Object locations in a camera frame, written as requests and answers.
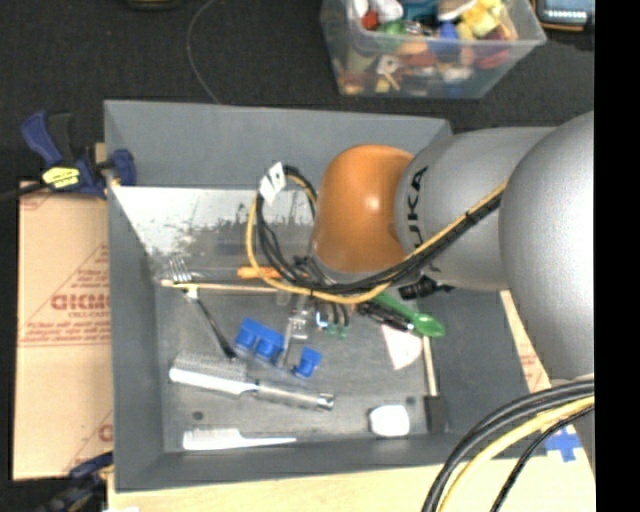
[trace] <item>blue clip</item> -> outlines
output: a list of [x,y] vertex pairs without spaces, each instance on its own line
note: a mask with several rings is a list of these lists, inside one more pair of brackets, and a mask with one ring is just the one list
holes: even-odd
[[116,150],[109,161],[96,164],[95,168],[87,152],[79,156],[74,154],[69,140],[70,122],[68,114],[58,114],[49,119],[45,111],[40,111],[20,126],[27,146],[44,160],[42,179],[52,191],[78,192],[106,199],[106,183],[100,171],[107,167],[117,169],[122,185],[136,184],[133,157],[125,149]]
[[302,355],[300,356],[300,362],[293,367],[293,374],[297,377],[308,379],[320,364],[320,361],[322,361],[322,354],[320,352],[310,347],[304,347],[302,349]]
[[276,362],[284,350],[284,336],[251,318],[245,318],[235,339],[240,350],[254,351],[265,361]]

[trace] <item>blue plastic block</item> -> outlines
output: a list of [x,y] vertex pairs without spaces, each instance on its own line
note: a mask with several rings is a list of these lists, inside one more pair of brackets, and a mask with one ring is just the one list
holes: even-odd
[[309,347],[304,347],[300,356],[300,362],[293,367],[293,374],[298,377],[309,378],[320,364],[320,361],[322,361],[322,354],[320,352]]
[[240,323],[240,329],[236,335],[236,347],[241,350],[251,351],[255,347],[258,336],[262,332],[263,325],[251,318],[245,318]]
[[284,336],[276,331],[270,331],[258,338],[255,354],[265,361],[275,362],[284,350]]
[[440,24],[440,37],[429,43],[429,48],[440,62],[454,62],[460,54],[458,32],[450,21]]

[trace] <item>metal tool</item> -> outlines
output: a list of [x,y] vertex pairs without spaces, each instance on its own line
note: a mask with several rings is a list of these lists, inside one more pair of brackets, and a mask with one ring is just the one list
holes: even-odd
[[298,295],[296,300],[296,306],[287,321],[287,328],[284,334],[284,346],[282,347],[282,353],[278,357],[277,365],[283,367],[287,356],[289,355],[289,349],[291,348],[291,340],[307,340],[309,339],[308,322],[311,313],[306,309],[305,304],[307,298],[304,295]]
[[[187,269],[182,256],[178,254],[171,256],[171,258],[169,258],[169,268],[174,282],[187,285],[193,283],[193,276],[191,275],[191,272],[189,272],[189,269]],[[229,359],[236,359],[238,357],[238,354],[222,333],[220,326],[211,316],[207,308],[204,307],[204,304],[202,304],[202,301],[199,297],[198,285],[193,284],[193,286],[187,286],[186,288],[183,288],[183,293],[185,298],[189,302],[198,306],[198,308],[204,315],[204,318],[207,320],[207,323],[211,327],[211,330],[218,340],[218,344],[220,345],[220,348],[224,352],[225,356],[227,356],[227,358]]]
[[335,396],[329,393],[309,392],[300,387],[266,380],[251,380],[247,377],[246,363],[241,359],[229,361],[198,352],[180,352],[171,365],[169,379],[217,391],[231,398],[240,398],[249,393],[259,400],[303,409],[330,411],[335,402]]

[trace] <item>thin wire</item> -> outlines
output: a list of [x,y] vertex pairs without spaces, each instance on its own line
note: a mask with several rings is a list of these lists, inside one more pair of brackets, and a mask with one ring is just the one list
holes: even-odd
[[458,474],[454,482],[451,484],[451,487],[445,494],[440,506],[438,507],[438,512],[446,512],[451,509],[451,503],[453,502],[453,498],[459,493],[460,487],[469,479],[469,477],[473,474],[473,472],[484,462],[492,459],[496,455],[502,453],[509,446],[517,443],[521,439],[524,439],[530,434],[533,434],[536,430],[540,430],[544,428],[545,425],[551,422],[557,422],[558,420],[564,418],[567,415],[575,414],[580,412],[595,403],[595,397],[590,396],[587,398],[582,398],[579,400],[575,400],[566,405],[556,407],[551,409],[550,411],[544,412],[535,418],[526,421],[522,425],[510,430],[496,441],[492,442],[489,446],[487,446],[484,450],[478,453]]
[[[287,173],[287,177],[292,177],[297,175],[301,179],[304,178],[299,174],[295,168],[291,168],[291,166],[286,166],[289,169],[293,169],[295,174]],[[429,240],[424,242],[421,246],[416,248],[411,254],[405,257],[400,263],[389,267],[377,274],[371,275],[369,277],[363,278],[361,280],[352,282],[352,283],[331,283],[324,284],[319,282],[310,282],[298,276],[296,279],[287,279],[292,284],[303,286],[305,288],[310,288],[314,290],[314,292],[323,292],[323,293],[333,293],[339,295],[349,295],[353,293],[363,293],[374,286],[382,285],[382,284],[393,284],[401,281],[405,277],[411,275],[418,269],[422,268],[428,261],[436,258],[442,251],[444,251],[453,241],[455,241],[458,237],[464,234],[468,229],[470,229],[473,225],[477,224],[481,219],[485,216],[493,212],[500,204],[500,199],[502,193],[506,187],[506,181],[503,182],[500,186],[496,187],[490,194],[484,197],[482,200],[478,201],[471,209],[467,210],[464,214],[462,214],[456,221],[451,223],[449,226],[441,230],[439,233],[436,233]],[[257,199],[257,224],[258,224],[258,236],[261,245],[263,245],[263,250],[265,252],[272,251],[273,244],[267,243],[268,241],[264,237],[264,217],[262,216],[262,198],[258,196]],[[286,261],[281,255],[274,255],[274,257],[278,257],[279,261],[287,266]]]
[[200,19],[200,16],[202,16],[202,14],[204,14],[204,12],[207,9],[209,9],[209,7],[211,7],[214,3],[218,1],[219,0],[209,0],[202,7],[200,7],[200,9],[198,9],[198,11],[193,15],[193,18],[191,18],[191,21],[189,22],[189,27],[187,28],[187,42],[185,45],[185,49],[187,51],[187,58],[189,59],[189,66],[191,67],[191,71],[193,71],[193,74],[196,75],[196,78],[198,79],[198,82],[200,83],[202,88],[206,91],[206,93],[209,95],[209,97],[213,100],[214,103],[222,104],[222,102],[218,99],[215,93],[209,88],[204,78],[202,78],[202,75],[200,74],[200,71],[198,71],[198,66],[195,63],[195,60],[193,59],[193,54],[191,52],[191,39],[193,36],[193,29],[196,23]]
[[593,377],[591,377],[587,380],[575,380],[561,386],[543,389],[542,391],[537,391],[533,394],[525,395],[506,405],[503,405],[498,410],[483,418],[475,425],[475,427],[473,427],[473,429],[470,431],[470,435],[473,435],[481,429],[485,428],[487,425],[492,424],[498,417],[508,416],[517,410],[533,407],[534,405],[543,403],[546,400],[558,397],[575,397],[575,393],[591,394],[594,390],[594,384],[595,383]]
[[260,267],[260,264],[256,260],[256,255],[253,250],[253,223],[255,222],[255,218],[256,218],[256,209],[257,209],[256,201],[253,201],[253,203],[251,204],[251,208],[249,209],[249,217],[247,219],[247,231],[245,234],[245,248],[247,251],[247,258],[249,259],[249,263],[265,283],[273,286],[274,288],[277,288],[279,290],[283,290],[286,292],[296,293],[299,295],[306,295],[309,297],[313,296],[319,299],[326,300],[328,302],[335,301],[339,304],[357,304],[359,302],[366,302],[374,298],[379,293],[382,293],[391,284],[391,283],[386,283],[384,285],[377,286],[366,293],[344,297],[341,295],[333,295],[330,293],[317,292],[310,288],[302,288],[300,286],[286,285],[284,283],[276,281],[275,279],[271,279],[264,273],[264,271]]
[[518,476],[520,476],[520,473],[522,472],[525,465],[527,464],[533,453],[536,451],[538,446],[540,446],[546,439],[555,434],[558,430],[578,421],[583,416],[586,416],[587,414],[593,412],[594,409],[595,406],[587,407],[583,411],[577,412],[576,414],[556,423],[552,427],[545,430],[540,436],[538,436],[538,438],[527,447],[526,451],[518,459],[518,462],[511,470],[511,473],[509,473],[504,486],[500,490],[500,493],[498,494],[496,500],[493,502],[493,506],[491,507],[491,510],[489,512],[498,512],[502,508],[502,505],[507,499],[509,491],[511,491],[511,489],[513,488],[513,485],[516,483]]

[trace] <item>cardboard sheet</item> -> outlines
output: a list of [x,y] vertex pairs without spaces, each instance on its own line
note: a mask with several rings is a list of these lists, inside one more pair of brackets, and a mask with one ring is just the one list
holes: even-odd
[[113,445],[105,201],[20,201],[13,478],[56,477]]

